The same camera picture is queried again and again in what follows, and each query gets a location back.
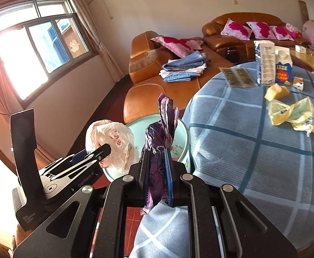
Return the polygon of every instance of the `sofa backrest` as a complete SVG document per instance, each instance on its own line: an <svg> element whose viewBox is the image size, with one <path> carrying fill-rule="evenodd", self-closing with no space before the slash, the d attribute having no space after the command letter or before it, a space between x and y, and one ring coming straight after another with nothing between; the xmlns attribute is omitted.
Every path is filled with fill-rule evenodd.
<svg viewBox="0 0 314 258"><path fill-rule="evenodd" d="M213 19L212 21L219 25L225 26L228 19L231 19L240 24L246 25L249 21L265 22L269 26L282 26L284 23L282 20L271 14L264 14L260 12L231 12L223 14Z"/></svg>
<svg viewBox="0 0 314 258"><path fill-rule="evenodd" d="M137 35L132 40L131 55L130 55L131 59L145 52L159 48L160 44L151 40L158 36L159 35L154 31L146 31L145 33Z"/></svg>

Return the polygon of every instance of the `light green trash can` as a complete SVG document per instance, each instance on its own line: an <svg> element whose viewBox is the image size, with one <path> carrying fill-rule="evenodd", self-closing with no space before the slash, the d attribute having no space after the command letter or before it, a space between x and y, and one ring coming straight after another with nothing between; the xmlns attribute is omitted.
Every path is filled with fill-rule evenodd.
<svg viewBox="0 0 314 258"><path fill-rule="evenodd" d="M138 147L138 152L141 152L141 149L144 145L145 140L145 130L148 125L159 121L159 114L151 114L144 117L141 117L131 123L128 123L126 126L131 129L134 134L134 146ZM182 120L177 121L177 127L175 131L175 138L172 143L172 151L171 156L173 158L179 158L179 162L185 164L187 171L190 171L190 160L189 160L189 133L186 125ZM111 182L123 176L124 174L120 174L113 167L103 169L104 174L107 179Z"/></svg>

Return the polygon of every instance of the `milk carton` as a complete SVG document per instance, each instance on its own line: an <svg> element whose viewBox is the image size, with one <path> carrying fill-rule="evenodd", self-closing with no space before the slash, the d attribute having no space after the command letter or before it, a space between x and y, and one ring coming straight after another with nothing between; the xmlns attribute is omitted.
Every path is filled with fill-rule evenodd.
<svg viewBox="0 0 314 258"><path fill-rule="evenodd" d="M275 84L275 44L269 40L255 40L254 44L257 84L259 86L272 86Z"/></svg>
<svg viewBox="0 0 314 258"><path fill-rule="evenodd" d="M275 82L290 85L292 82L292 59L288 47L275 47Z"/></svg>

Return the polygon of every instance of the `blue plaid cloth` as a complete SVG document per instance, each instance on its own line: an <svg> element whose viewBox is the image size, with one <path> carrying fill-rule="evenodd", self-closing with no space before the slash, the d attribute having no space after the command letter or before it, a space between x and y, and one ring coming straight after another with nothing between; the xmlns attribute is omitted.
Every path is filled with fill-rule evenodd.
<svg viewBox="0 0 314 258"><path fill-rule="evenodd" d="M165 71L186 71L204 64L207 59L204 58L199 51L189 54L185 58L166 63L162 66Z"/></svg>
<svg viewBox="0 0 314 258"><path fill-rule="evenodd" d="M202 74L197 72L176 72L167 75L164 79L165 82L177 82L177 81L190 81L192 77L199 77Z"/></svg>
<svg viewBox="0 0 314 258"><path fill-rule="evenodd" d="M256 80L256 63L246 63ZM307 96L314 105L314 75L293 67L304 90L288 86L283 99L293 104ZM194 174L206 183L233 184L297 248L314 241L314 133L308 138L288 122L273 126L267 88L230 88L216 75L188 103ZM187 257L187 209L159 203L141 221L130 257Z"/></svg>

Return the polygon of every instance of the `window frame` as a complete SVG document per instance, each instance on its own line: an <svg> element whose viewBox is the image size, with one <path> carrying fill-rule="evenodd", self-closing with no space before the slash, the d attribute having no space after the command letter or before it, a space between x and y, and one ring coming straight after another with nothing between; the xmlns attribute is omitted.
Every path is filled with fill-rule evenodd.
<svg viewBox="0 0 314 258"><path fill-rule="evenodd" d="M46 89L48 89L51 85L53 85L56 81L58 81L60 78L62 78L64 75L66 75L67 73L69 73L71 70L75 69L76 67L78 67L79 65L83 64L84 62L88 61L89 59L95 57L96 55L98 55L98 51L96 49L96 46L94 44L94 41L90 38L89 34L87 33L87 31L85 30L84 26L82 25L82 23L79 20L78 15L76 14L76 11L74 10L71 2L69 0L66 0L68 3L68 6L70 7L72 13L66 13L66 14L60 14L60 15L51 15L51 16L46 16L46 17L41 17L40 12L39 12L39 8L37 6L37 2L42 1L42 0L10 0L10 1L6 1L4 3L0 4L0 10L7 8L7 7L11 7L14 5L19 5L19 4L25 4L28 2L33 2L38 14L38 18L33 19L33 20L29 20L29 21L24 21L18 24L15 24L13 26L10 26L6 29L3 29L0 31L0 35L11 31L11 30L15 30L15 29L22 29L25 28L25 31L27 32L27 36L29 37L29 40L31 42L32 48L35 51L35 54L37 56L37 58L39 59L39 62L45 72L45 74L48 77L48 80L43 83L41 86L39 86L36 90L34 90L29 96L27 96L25 99L22 99L19 94L17 93L15 87L13 86L11 80L8 80L9 86L11 87L16 99L18 100L18 102L20 103L21 107L23 108L23 110L27 109L28 106L39 96L41 95ZM83 53L82 55L77 56L76 58L73 58L73 56L71 55L70 50L67 48L67 44L65 42L65 40L62 37L62 32L60 31L56 20L58 19L64 19L64 18L71 18L73 19L73 22L77 28L77 31L79 33L80 38L83 40L85 46L87 47L88 51L86 53ZM30 34L30 30L29 27L33 26L33 25L39 25L42 23L45 23L47 21L50 21L54 27L54 30L64 48L65 53L67 54L69 61L63 65L61 65L60 67L56 68L55 70L53 70L51 73L48 73L45 64L40 56L40 53L38 52L35 43L32 39L32 36Z"/></svg>

